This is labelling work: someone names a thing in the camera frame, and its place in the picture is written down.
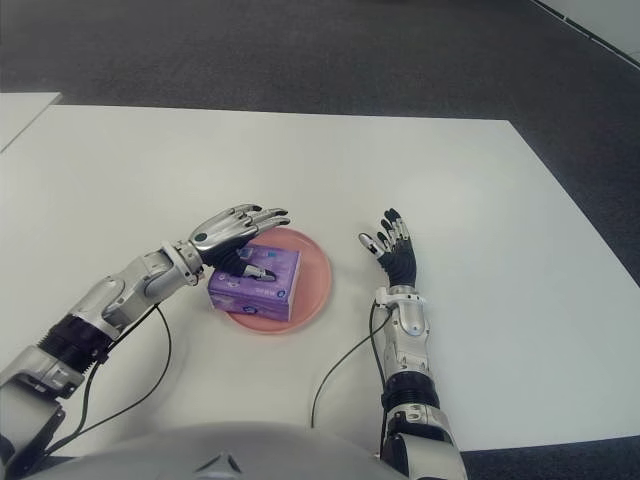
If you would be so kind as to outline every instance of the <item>black finger segment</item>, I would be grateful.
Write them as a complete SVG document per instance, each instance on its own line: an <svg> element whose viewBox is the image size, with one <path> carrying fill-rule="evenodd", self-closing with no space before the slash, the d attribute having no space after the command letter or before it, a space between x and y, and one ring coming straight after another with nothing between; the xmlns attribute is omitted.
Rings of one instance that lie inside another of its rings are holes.
<svg viewBox="0 0 640 480"><path fill-rule="evenodd" d="M400 218L400 215L398 214L398 212L394 208L384 212L384 216L391 223L395 222L397 219Z"/></svg>
<svg viewBox="0 0 640 480"><path fill-rule="evenodd" d="M391 224L386 220L381 220L380 225L382 225L382 228L384 228L387 232L390 232L391 230L393 230L393 227L391 226Z"/></svg>
<svg viewBox="0 0 640 480"><path fill-rule="evenodd" d="M378 232L378 239L382 242L383 245L389 244L389 239L382 232Z"/></svg>

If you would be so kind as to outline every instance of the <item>robot forearm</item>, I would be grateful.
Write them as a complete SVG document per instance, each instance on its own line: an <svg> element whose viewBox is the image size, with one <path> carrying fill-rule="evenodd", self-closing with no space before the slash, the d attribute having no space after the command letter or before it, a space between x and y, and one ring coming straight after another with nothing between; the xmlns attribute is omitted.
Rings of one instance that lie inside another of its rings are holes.
<svg viewBox="0 0 640 480"><path fill-rule="evenodd" d="M466 472L429 370L429 323L424 300L415 289L416 260L409 230L393 209L381 222L385 232L374 240L359 238L389 276L389 289L376 292L376 303L391 309L384 327L382 407L389 419L380 457L411 479L464 480Z"/></svg>
<svg viewBox="0 0 640 480"><path fill-rule="evenodd" d="M242 261L236 250L264 230L289 223L283 209L256 205L227 209L194 230L188 241L132 261L99 281L54 325L0 372L0 459L9 475L22 474L42 454L64 419L57 398L69 398L95 362L128 326L184 285L196 285L203 264L232 274L273 280Z"/></svg>
<svg viewBox="0 0 640 480"><path fill-rule="evenodd" d="M382 405L389 421L381 458L411 479L466 479L429 370L423 298L399 285L379 289L376 302L393 309L384 327Z"/></svg>

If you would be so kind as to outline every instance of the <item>white table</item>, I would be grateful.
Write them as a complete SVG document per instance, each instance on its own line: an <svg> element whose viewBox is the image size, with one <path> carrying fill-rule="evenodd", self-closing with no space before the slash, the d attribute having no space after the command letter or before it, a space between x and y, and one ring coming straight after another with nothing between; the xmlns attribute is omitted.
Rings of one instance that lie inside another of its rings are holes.
<svg viewBox="0 0 640 480"><path fill-rule="evenodd" d="M59 98L56 92L0 93L0 152Z"/></svg>
<svg viewBox="0 0 640 480"><path fill-rule="evenodd" d="M307 423L318 382L366 334L385 279L356 235L389 206L413 234L462 449L640 433L640 290L508 122L52 106L0 169L0 364L94 281L233 204L288 207L333 267L322 314L283 336L214 313L204 286L180 291L162 387L63 453L205 421ZM89 422L146 392L165 350L150 318L97 377ZM364 348L321 398L319 428L373 451L379 393Z"/></svg>

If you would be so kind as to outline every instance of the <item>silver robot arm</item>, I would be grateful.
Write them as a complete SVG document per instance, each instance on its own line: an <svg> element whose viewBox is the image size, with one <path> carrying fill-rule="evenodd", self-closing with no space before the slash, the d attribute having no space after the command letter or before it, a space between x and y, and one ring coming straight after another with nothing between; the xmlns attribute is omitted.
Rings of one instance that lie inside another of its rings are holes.
<svg viewBox="0 0 640 480"><path fill-rule="evenodd" d="M412 480L467 478L445 413L440 410L427 358L429 323L415 288L416 260L409 231L394 209L385 212L385 233L360 234L360 242L389 276L376 304L391 311L384 326L384 392L388 422L382 460Z"/></svg>
<svg viewBox="0 0 640 480"><path fill-rule="evenodd" d="M133 260L99 281L54 325L0 372L0 478L26 473L65 417L57 398L69 398L95 362L131 324L184 285L195 286L203 264L232 275L275 280L273 272L236 254L260 233L286 225L283 209L240 205L207 220L175 245Z"/></svg>

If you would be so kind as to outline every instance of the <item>black cable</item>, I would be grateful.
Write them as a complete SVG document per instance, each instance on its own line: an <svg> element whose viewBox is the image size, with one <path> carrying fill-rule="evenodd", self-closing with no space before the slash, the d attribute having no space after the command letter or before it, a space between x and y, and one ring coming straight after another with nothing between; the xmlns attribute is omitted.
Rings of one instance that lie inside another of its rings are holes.
<svg viewBox="0 0 640 480"><path fill-rule="evenodd" d="M373 335L373 312L375 309L375 302L371 305L371 313L369 314L369 339L371 340L371 349L373 350L373 356L376 359L376 366L378 367L378 373L380 374L380 382L382 383L382 390L384 391L384 371L382 370L382 364L380 363L380 356L378 355L378 348L376 347L376 339ZM389 317L391 317L391 313L393 309L389 310ZM382 406L382 427L380 428L380 455L382 455L382 447L384 447L384 438L387 433L387 410Z"/></svg>
<svg viewBox="0 0 640 480"><path fill-rule="evenodd" d="M376 359L376 366L378 367L378 373L380 374L380 383L382 383L382 389L384 390L384 371L382 370L382 364L380 363L380 357L378 356L378 349L376 348L376 339L373 336L373 312L376 308L376 302L371 304L371 312L369 313L369 340L371 340L371 349L373 350L373 356Z"/></svg>
<svg viewBox="0 0 640 480"><path fill-rule="evenodd" d="M387 322L389 321L389 319L391 318L391 314L393 313L393 310L389 310L388 314L387 314L387 317L384 319L384 322L382 322L382 324L378 328L376 328L375 330L372 330L372 327L373 327L373 313L375 311L375 308L376 308L376 302L374 301L371 304L371 312L369 313L369 335L367 335L362 340L360 340L358 343L356 343L356 345L354 347L352 347L351 350L349 350L342 357L340 357L340 360L338 360L336 363L334 363L333 367L331 367L329 369L327 374L322 379L322 382L320 382L320 386L316 390L316 395L313 398L313 405L311 406L311 422L310 422L311 423L311 428L315 428L316 404L318 403L318 397L320 397L320 392L322 391L322 387L324 387L324 384L327 383L327 379L329 378L329 376L331 376L331 374L335 371L335 369L338 368L340 366L340 364L343 361L345 361L349 355L351 355L355 350L357 350L358 347L360 347L362 344L364 344L370 338L373 338L373 336L376 333L378 333L380 330L382 330L384 328L384 326L387 324Z"/></svg>
<svg viewBox="0 0 640 480"><path fill-rule="evenodd" d="M115 417L117 417L119 415L122 415L123 413L131 410L132 408L134 408L136 406L138 406L140 403L144 402L158 388L158 386L160 385L160 383L164 379L165 374L167 373L167 369L169 368L169 363L171 362L171 350L172 350L171 331L169 330L169 324L167 323L167 319L165 318L164 314L162 313L162 310L160 310L160 307L158 306L158 304L154 305L153 308L151 308L147 313L145 313L142 317L140 317L140 319L137 320L124 334L122 334L115 342L113 342L113 344L109 347L108 351L111 352L132 331L134 331L136 328L138 328L138 326L140 326L140 324L149 315L151 315L154 311L157 311L158 314L160 314L160 317L162 318L162 322L163 322L164 327L165 327L165 329L167 331L167 339L168 339L168 345L169 345L169 349L168 349L168 353L167 353L167 361L166 361L164 369L162 370L162 373L160 374L160 377L158 378L158 380L155 383L155 385L151 388L151 390L149 390L149 392L146 395L144 395L138 401L132 403L131 405L129 405L126 408L123 408L122 410L116 412L115 414L105 418L104 420L101 420L101 421L91 425L90 427L87 427L87 428L83 429L83 427L84 427L84 425L86 423L86 420L87 420L87 413L88 413L88 410L89 410L89 393L91 392L91 384L93 382L93 377L95 376L96 372L98 371L98 368L101 365L99 363L96 363L93 366L93 369L91 370L91 372L89 373L89 377L87 378L87 382L85 384L84 395L83 395L83 399L82 399L82 414L80 416L80 422L78 423L78 426L73 431L73 433L71 433L71 434L67 435L66 437L58 440L56 443L54 443L49 448L47 448L44 451L44 456L51 455L52 453L56 452L57 450L61 449L62 447L64 447L68 443L70 443L73 440L75 440L76 438L78 438L80 435L83 435L86 432L88 432L89 430L93 430L94 428L102 425L103 423L106 423L109 420L112 420Z"/></svg>

